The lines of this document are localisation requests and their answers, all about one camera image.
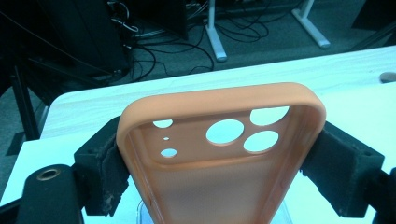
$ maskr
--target gray floor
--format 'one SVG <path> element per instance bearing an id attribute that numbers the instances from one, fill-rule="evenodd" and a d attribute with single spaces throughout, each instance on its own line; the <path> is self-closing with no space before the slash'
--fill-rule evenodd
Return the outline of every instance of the gray floor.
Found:
<path id="1" fill-rule="evenodd" d="M 240 43 L 219 34 L 229 59 L 226 63 L 215 63 L 214 68 L 215 70 L 222 70 L 345 52 L 373 33 L 351 29 L 351 24 L 358 15 L 363 2 L 363 0 L 322 0 L 314 5 L 310 19 L 332 42 L 329 49 L 318 48 L 300 24 L 289 14 L 281 20 L 268 23 L 269 35 L 254 43 Z M 276 15 L 266 15 L 266 17 L 273 18 Z M 218 21 L 218 23 L 230 27 L 230 29 L 236 29 L 227 21 Z M 195 44 L 199 40 L 201 32 L 202 26 L 192 29 L 189 32 L 189 42 Z M 213 58 L 206 35 L 204 35 L 200 47 L 207 50 Z M 164 46 L 153 48 L 167 49 Z M 170 46 L 168 50 L 178 50 L 178 48 L 179 46 Z M 145 60 L 144 57 L 149 59 L 149 56 L 145 56 L 143 52 L 139 53 L 138 50 L 134 52 L 134 56 L 139 60 Z M 159 62 L 166 64 L 168 75 L 166 75 L 163 66 L 159 64 L 149 76 L 142 80 L 164 78 L 169 77 L 169 75 L 179 76 L 188 74 L 196 66 L 210 65 L 208 58 L 199 50 L 178 54 L 156 53 L 156 58 Z M 205 68 L 196 68 L 194 73 L 206 71 Z M 127 76 L 119 84 L 130 81 L 131 76 Z M 37 120 L 40 120 L 44 106 L 32 93 L 31 98 Z M 0 123 L 0 196 L 2 196 L 13 164 L 18 157 L 17 155 L 7 156 L 7 152 L 14 134 L 23 132 L 12 89 L 9 89 L 0 98 Z"/>

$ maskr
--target cable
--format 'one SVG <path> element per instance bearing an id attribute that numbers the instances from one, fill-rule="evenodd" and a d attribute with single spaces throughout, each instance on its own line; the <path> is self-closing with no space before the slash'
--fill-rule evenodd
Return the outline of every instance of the cable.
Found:
<path id="1" fill-rule="evenodd" d="M 154 70 L 155 64 L 157 63 L 157 58 L 155 57 L 155 55 L 154 55 L 149 49 L 146 49 L 146 48 L 144 48 L 144 47 L 136 47 L 136 48 L 137 48 L 137 49 L 142 49 L 142 50 L 148 52 L 148 53 L 151 55 L 153 61 L 152 61 L 152 66 L 151 66 L 150 69 L 147 71 L 147 73 L 145 73 L 144 75 L 140 75 L 140 76 L 139 76 L 137 79 L 135 79 L 135 80 L 131 80 L 131 82 L 140 81 L 140 80 L 143 79 L 144 77 L 148 76 L 148 75 Z"/>
<path id="2" fill-rule="evenodd" d="M 292 8 L 296 8 L 297 6 L 299 6 L 304 0 L 301 0 L 298 4 L 296 4 L 295 6 L 293 6 Z M 259 41 L 260 39 L 267 37 L 269 35 L 269 29 L 266 26 L 266 23 L 269 22 L 273 22 L 273 21 L 278 21 L 282 18 L 284 18 L 286 15 L 288 15 L 291 11 L 291 9 L 286 10 L 286 12 L 284 14 L 282 14 L 279 17 L 273 18 L 271 20 L 267 20 L 267 21 L 263 21 L 262 20 L 262 16 L 266 13 L 266 11 L 268 10 L 268 8 L 272 5 L 272 0 L 269 0 L 268 3 L 264 6 L 264 9 L 262 10 L 262 12 L 256 17 L 253 18 L 253 20 L 249 20 L 248 18 L 239 18 L 240 21 L 237 21 L 236 19 L 233 19 L 231 17 L 227 18 L 227 21 L 229 21 L 232 25 L 234 25 L 236 28 L 238 28 L 239 30 L 243 30 L 243 31 L 249 31 L 250 34 L 247 33 L 243 33 L 243 32 L 239 32 L 239 31 L 235 31 L 235 30 L 231 30 L 229 28 L 226 28 L 225 26 L 220 25 L 220 22 L 217 22 L 216 27 L 219 28 L 218 30 L 225 35 L 226 37 L 237 41 L 237 42 L 243 42 L 243 43 L 252 43 L 252 42 L 256 42 Z M 249 14 L 246 10 L 246 8 L 244 7 L 243 4 L 239 5 L 242 10 L 244 11 L 245 15 L 247 17 L 249 17 Z M 230 15 L 230 13 L 223 9 L 226 15 Z M 255 25 L 260 25 L 260 29 L 258 28 L 253 28 L 253 26 Z M 260 30 L 263 28 L 264 30 L 264 34 L 260 34 Z"/>
<path id="3" fill-rule="evenodd" d="M 139 32 L 139 28 L 135 27 L 135 26 L 128 26 L 127 24 L 125 24 L 124 21 L 120 21 L 118 19 L 115 18 L 111 18 L 112 21 L 115 21 L 118 24 L 121 24 L 123 27 L 127 28 L 128 30 L 132 31 L 132 32 Z"/>
<path id="4" fill-rule="evenodd" d="M 43 41 L 43 42 L 46 43 L 47 45 L 49 45 L 49 46 L 51 46 L 52 48 L 58 50 L 58 51 L 61 52 L 62 54 L 66 55 L 67 57 L 70 57 L 71 59 L 75 60 L 76 62 L 79 62 L 79 63 L 81 63 L 81 64 L 84 64 L 84 65 L 86 65 L 86 66 L 88 66 L 88 67 L 90 67 L 90 68 L 92 68 L 92 69 L 94 69 L 94 70 L 96 70 L 96 71 L 98 71 L 98 72 L 103 72 L 103 73 L 105 73 L 105 74 L 107 74 L 107 75 L 113 76 L 112 73 L 107 72 L 106 70 L 103 70 L 103 69 L 101 69 L 101 68 L 99 68 L 99 67 L 93 66 L 93 65 L 91 65 L 91 64 L 89 64 L 89 63 L 85 63 L 84 61 L 82 61 L 82 60 L 76 58 L 75 56 L 73 56 L 73 55 L 67 53 L 66 51 L 64 51 L 64 50 L 62 50 L 62 49 L 56 47 L 55 45 L 51 44 L 48 40 L 44 39 L 43 37 L 41 37 L 41 36 L 39 36 L 39 35 L 37 35 L 37 34 L 35 34 L 35 33 L 33 33 L 32 31 L 30 31 L 29 29 L 27 29 L 27 28 L 24 27 L 23 25 L 19 24 L 17 21 L 14 21 L 12 18 L 10 18 L 10 17 L 9 17 L 6 13 L 4 13 L 2 10 L 0 10 L 0 14 L 1 14 L 2 16 L 4 16 L 7 20 L 9 20 L 9 21 L 11 21 L 12 23 L 16 24 L 18 27 L 20 27 L 22 30 L 24 30 L 24 31 L 27 32 L 28 34 L 30 34 L 30 35 L 36 37 L 37 39 L 39 39 L 39 40 L 41 40 L 41 41 Z"/>
<path id="5" fill-rule="evenodd" d="M 207 8 L 207 5 L 208 5 L 207 1 L 204 2 L 194 13 L 192 13 L 187 18 L 187 20 L 190 20 L 190 19 L 194 18 L 196 15 L 200 14 L 201 12 L 203 12 Z"/>
<path id="6" fill-rule="evenodd" d="M 148 33 L 145 33 L 145 34 L 142 34 L 142 35 L 135 35 L 135 36 L 136 37 L 152 37 L 152 36 L 160 35 L 160 34 L 163 34 L 163 33 L 165 33 L 165 30 L 160 29 L 160 30 L 151 31 L 151 32 L 148 32 Z"/>
<path id="7" fill-rule="evenodd" d="M 109 5 L 109 6 L 112 6 L 112 5 L 116 5 L 116 4 L 119 4 L 120 6 L 122 6 L 124 9 L 125 9 L 125 12 L 126 12 L 126 20 L 128 20 L 129 19 L 129 8 L 124 4 L 124 3 L 122 3 L 122 2 L 111 2 L 111 1 L 108 1 L 107 2 L 107 4 Z"/>
<path id="8" fill-rule="evenodd" d="M 190 44 L 190 43 L 182 43 L 182 42 L 165 42 L 165 43 L 164 42 L 158 42 L 158 43 L 148 43 L 148 44 L 144 44 L 144 45 L 137 45 L 135 48 L 136 49 L 142 49 L 145 52 L 148 52 L 150 54 L 151 58 L 152 58 L 152 61 L 150 61 L 150 60 L 136 60 L 135 58 L 133 59 L 132 63 L 134 65 L 132 66 L 133 70 L 132 70 L 132 73 L 131 73 L 132 82 L 140 81 L 144 77 L 148 76 L 154 70 L 156 64 L 160 64 L 163 67 L 164 73 L 168 77 L 179 77 L 177 75 L 169 74 L 165 63 L 159 62 L 153 52 L 167 53 L 167 54 L 177 54 L 177 53 L 186 52 L 186 51 L 192 50 L 192 49 L 198 49 L 201 52 L 203 52 L 204 55 L 209 59 L 210 66 L 203 66 L 203 65 L 195 66 L 195 67 L 193 67 L 190 70 L 190 72 L 187 75 L 190 75 L 191 73 L 193 73 L 198 68 L 205 68 L 205 69 L 208 69 L 209 71 L 213 71 L 214 70 L 214 66 L 215 66 L 214 60 L 212 59 L 212 57 L 210 56 L 210 54 L 206 50 L 204 50 L 204 49 L 202 49 L 201 47 L 198 46 L 202 42 L 202 39 L 203 39 L 203 36 L 204 36 L 204 33 L 205 33 L 205 27 L 203 26 L 202 28 L 203 29 L 202 29 L 200 38 L 198 39 L 198 41 L 197 41 L 197 43 L 195 45 Z M 153 48 L 149 49 L 148 46 L 152 46 L 152 47 L 155 47 L 155 46 L 162 46 L 162 47 L 163 46 L 187 46 L 188 48 L 187 49 L 182 49 L 182 50 L 176 50 L 176 51 L 169 51 L 169 50 L 159 50 L 159 49 L 153 49 Z M 140 76 L 138 78 L 133 79 L 134 73 L 136 71 L 135 70 L 135 66 L 136 65 L 139 65 L 141 70 L 143 70 L 143 66 L 142 66 L 141 63 L 152 63 L 152 65 L 151 65 L 150 69 L 144 75 L 143 75 L 143 71 L 142 71 L 142 73 L 140 74 Z"/>
<path id="9" fill-rule="evenodd" d="M 175 41 L 179 41 L 180 38 L 179 37 L 175 37 L 174 35 L 171 35 L 169 33 L 163 33 L 162 36 L 156 35 L 155 38 L 159 38 L 159 37 L 172 37 L 169 40 L 162 40 L 161 42 L 147 42 L 147 43 L 142 43 L 142 41 L 144 40 L 150 40 L 152 39 L 154 36 L 149 37 L 149 38 L 139 38 L 137 41 L 139 44 L 144 45 L 144 46 L 156 46 L 156 45 L 164 45 L 164 44 L 171 44 L 174 43 Z"/>

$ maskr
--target camera cutout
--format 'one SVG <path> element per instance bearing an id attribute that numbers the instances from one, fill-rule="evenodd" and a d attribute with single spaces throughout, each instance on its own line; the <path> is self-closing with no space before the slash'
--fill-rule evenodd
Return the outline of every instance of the camera cutout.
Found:
<path id="1" fill-rule="evenodd" d="M 250 121 L 260 126 L 273 124 L 283 119 L 288 111 L 288 106 L 254 109 L 250 113 Z"/>
<path id="2" fill-rule="evenodd" d="M 169 128 L 173 121 L 171 119 L 156 120 L 152 122 L 157 128 Z"/>
<path id="3" fill-rule="evenodd" d="M 231 143 L 241 136 L 244 124 L 236 119 L 224 119 L 214 123 L 206 132 L 206 138 L 213 144 Z"/>
<path id="4" fill-rule="evenodd" d="M 254 133 L 244 143 L 244 148 L 250 153 L 261 153 L 276 144 L 279 134 L 273 131 Z"/>
<path id="5" fill-rule="evenodd" d="M 161 151 L 161 155 L 165 158 L 174 158 L 177 155 L 177 150 L 174 148 L 167 148 Z"/>

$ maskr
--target black cable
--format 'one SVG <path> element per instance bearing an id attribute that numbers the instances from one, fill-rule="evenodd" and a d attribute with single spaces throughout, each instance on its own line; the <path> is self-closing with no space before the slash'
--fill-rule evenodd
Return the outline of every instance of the black cable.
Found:
<path id="1" fill-rule="evenodd" d="M 140 28 L 139 29 L 140 32 L 138 34 L 134 35 L 134 38 L 136 39 L 137 44 L 146 45 L 146 44 L 150 44 L 150 43 L 145 42 L 145 41 L 156 40 L 158 38 L 166 38 L 166 37 L 171 37 L 171 39 L 170 40 L 162 40 L 161 42 L 154 42 L 151 44 L 161 44 L 162 42 L 171 43 L 174 41 L 178 41 L 180 39 L 179 37 L 175 37 L 173 34 L 171 34 L 169 32 L 165 32 L 165 30 L 163 30 L 163 32 L 160 32 L 158 34 L 144 36 L 145 31 L 146 31 L 145 24 L 142 22 L 140 25 L 136 25 L 136 26 L 138 26 Z"/>
<path id="2" fill-rule="evenodd" d="M 202 40 L 204 39 L 204 33 L 205 33 L 205 27 L 203 26 L 200 38 L 198 40 L 198 43 L 196 43 L 195 45 L 188 44 L 189 46 L 191 46 L 188 49 L 182 49 L 182 50 L 178 50 L 178 51 L 165 51 L 165 50 L 158 50 L 158 49 L 150 49 L 150 50 L 156 51 L 156 52 L 160 52 L 160 53 L 169 53 L 169 54 L 183 53 L 183 52 L 186 52 L 186 51 L 189 51 L 189 50 L 192 50 L 192 49 L 198 47 L 198 45 L 200 45 Z M 144 46 L 159 46 L 159 45 L 164 46 L 164 45 L 183 45 L 183 44 L 185 44 L 185 43 L 180 43 L 180 42 L 166 43 L 166 42 L 162 42 L 162 43 L 155 43 L 155 44 L 154 43 L 149 43 L 149 44 L 145 44 Z"/>
<path id="3" fill-rule="evenodd" d="M 137 81 L 140 81 L 141 79 L 143 79 L 144 77 L 146 77 L 146 76 L 148 76 L 153 70 L 154 70 L 154 68 L 155 68 L 155 64 L 157 63 L 157 58 L 155 57 L 155 55 L 149 50 L 149 49 L 146 49 L 146 48 L 144 48 L 144 47 L 136 47 L 137 49 L 142 49 L 142 50 L 144 50 L 145 52 L 148 52 L 150 55 L 151 55 L 151 57 L 152 57 L 152 66 L 150 67 L 150 69 L 147 71 L 147 73 L 145 73 L 144 75 L 141 75 L 141 76 L 139 76 L 137 79 L 135 79 L 135 80 L 131 80 L 131 82 L 137 82 Z"/>
<path id="4" fill-rule="evenodd" d="M 150 39 L 153 39 L 153 38 L 155 38 L 155 39 L 157 39 L 157 38 L 161 38 L 161 37 L 166 37 L 166 35 L 165 36 L 152 36 Z M 169 39 L 169 40 L 162 40 L 161 42 L 148 42 L 148 43 L 142 43 L 141 41 L 140 42 L 138 42 L 140 45 L 144 45 L 144 46 L 156 46 L 156 45 L 163 45 L 163 44 L 172 44 L 172 43 L 174 43 L 175 41 L 179 41 L 180 40 L 180 38 L 172 38 L 172 39 Z"/>
<path id="5" fill-rule="evenodd" d="M 194 46 L 194 45 L 192 45 L 192 44 L 188 44 L 188 43 L 177 43 L 178 45 L 186 45 L 186 46 Z M 192 68 L 191 70 L 190 70 L 190 72 L 188 73 L 188 75 L 190 75 L 191 74 L 191 72 L 193 71 L 193 70 L 195 70 L 196 68 L 198 68 L 198 67 L 205 67 L 205 68 L 208 68 L 209 69 L 209 71 L 213 71 L 214 69 L 215 69 L 215 61 L 212 59 L 212 57 L 210 56 L 210 54 L 206 51 L 206 50 L 204 50 L 203 48 L 201 48 L 201 47 L 199 47 L 199 46 L 194 46 L 196 49 L 198 49 L 198 50 L 200 50 L 201 52 L 203 52 L 205 55 L 206 55 L 206 57 L 210 60 L 210 67 L 206 67 L 206 66 L 195 66 L 194 68 Z"/>
<path id="6" fill-rule="evenodd" d="M 157 62 L 157 63 L 159 63 L 160 65 L 163 66 L 163 70 L 164 70 L 165 74 L 166 74 L 168 77 L 181 77 L 181 76 L 178 76 L 178 75 L 171 75 L 171 74 L 169 74 L 169 73 L 168 73 L 168 70 L 166 69 L 165 63 L 162 63 L 162 62 Z M 193 68 L 190 70 L 190 72 L 189 72 L 187 75 L 191 75 L 192 72 L 193 72 L 195 69 L 197 69 L 197 68 L 205 68 L 205 69 L 208 69 L 209 71 L 213 71 L 213 69 L 211 69 L 210 67 L 207 67 L 207 66 L 195 66 L 195 67 L 193 67 Z"/>
<path id="7" fill-rule="evenodd" d="M 298 4 L 293 6 L 291 9 L 298 7 L 303 1 L 304 0 L 301 0 Z M 231 30 L 229 28 L 224 27 L 223 25 L 220 25 L 219 22 L 217 22 L 216 27 L 223 35 L 225 35 L 226 37 L 228 37 L 234 41 L 237 41 L 237 42 L 252 43 L 252 42 L 259 41 L 260 39 L 267 37 L 269 35 L 270 31 L 269 31 L 268 27 L 266 26 L 266 23 L 278 21 L 278 20 L 284 18 L 286 15 L 290 14 L 290 12 L 291 12 L 291 9 L 288 9 L 288 10 L 286 10 L 286 12 L 284 14 L 282 14 L 279 17 L 273 18 L 271 20 L 263 21 L 262 16 L 266 13 L 266 11 L 268 10 L 268 8 L 271 5 L 272 5 L 272 0 L 269 0 L 268 3 L 265 5 L 264 9 L 262 10 L 262 12 L 257 17 L 253 18 L 253 20 L 249 20 L 248 18 L 246 18 L 246 17 L 249 17 L 249 13 L 247 12 L 244 5 L 240 4 L 239 6 L 245 13 L 246 17 L 239 18 L 239 20 L 241 20 L 243 22 L 247 22 L 247 24 L 244 24 L 241 21 L 237 21 L 237 20 L 233 19 L 231 16 L 231 13 L 229 13 L 226 9 L 223 8 L 224 13 L 226 15 L 229 15 L 229 17 L 227 18 L 227 21 L 230 22 L 232 25 L 234 25 L 239 30 L 249 31 L 249 34 L 247 34 L 246 32 L 239 32 L 239 31 Z M 261 32 L 259 32 L 259 30 L 261 30 L 261 29 L 253 28 L 254 25 L 260 25 L 260 27 L 263 28 L 265 33 L 261 34 Z"/>
<path id="8" fill-rule="evenodd" d="M 130 76 L 131 80 L 134 80 L 134 68 L 135 68 L 134 56 L 132 56 L 130 65 L 131 65 L 131 70 L 129 71 L 129 74 L 130 74 L 129 76 Z"/>
<path id="9" fill-rule="evenodd" d="M 142 75 L 143 75 L 143 65 L 142 65 L 142 63 L 140 62 L 140 61 L 138 61 L 138 60 L 134 60 L 133 61 L 133 70 L 131 71 L 131 82 L 133 82 L 133 80 L 134 80 L 134 70 L 135 70 L 135 64 L 138 64 L 139 65 L 139 67 L 140 67 L 140 74 L 139 74 L 139 76 L 141 77 Z"/>
<path id="10" fill-rule="evenodd" d="M 5 17 L 7 20 L 11 21 L 12 23 L 14 23 L 14 24 L 17 25 L 18 27 L 20 27 L 23 31 L 27 32 L 29 35 L 32 35 L 32 36 L 36 37 L 37 39 L 43 41 L 44 43 L 46 43 L 46 44 L 49 45 L 50 47 L 52 47 L 52 48 L 58 50 L 59 52 L 61 52 L 62 54 L 66 55 L 67 57 L 70 57 L 71 59 L 75 60 L 76 62 L 79 62 L 79 63 L 81 63 L 81 64 L 84 64 L 84 65 L 86 65 L 86 66 L 88 66 L 88 67 L 90 67 L 90 68 L 92 68 L 92 69 L 94 69 L 94 70 L 96 70 L 96 71 L 98 71 L 98 72 L 103 72 L 103 73 L 105 73 L 105 74 L 107 74 L 107 75 L 113 76 L 112 73 L 107 72 L 106 70 L 103 70 L 103 69 L 101 69 L 101 68 L 99 68 L 99 67 L 93 66 L 93 65 L 91 65 L 91 64 L 89 64 L 89 63 L 85 63 L 84 61 L 82 61 L 82 60 L 76 58 L 75 56 L 73 56 L 73 55 L 67 53 L 66 51 L 64 51 L 64 50 L 62 50 L 62 49 L 56 47 L 55 45 L 51 44 L 51 43 L 50 43 L 48 40 L 46 40 L 45 38 L 43 38 L 43 37 L 41 37 L 41 36 L 35 34 L 35 33 L 32 32 L 32 31 L 30 31 L 29 29 L 27 29 L 27 28 L 24 27 L 23 25 L 19 24 L 17 21 L 14 21 L 12 18 L 10 18 L 6 13 L 4 13 L 4 12 L 1 11 L 1 10 L 0 10 L 0 14 L 1 14 L 3 17 Z"/>

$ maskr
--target phone case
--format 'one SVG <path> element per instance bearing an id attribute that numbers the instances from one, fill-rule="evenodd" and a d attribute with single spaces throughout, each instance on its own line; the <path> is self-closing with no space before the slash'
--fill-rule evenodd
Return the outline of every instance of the phone case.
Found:
<path id="1" fill-rule="evenodd" d="M 296 83 L 155 95 L 117 144 L 155 223 L 269 223 L 325 116 Z"/>

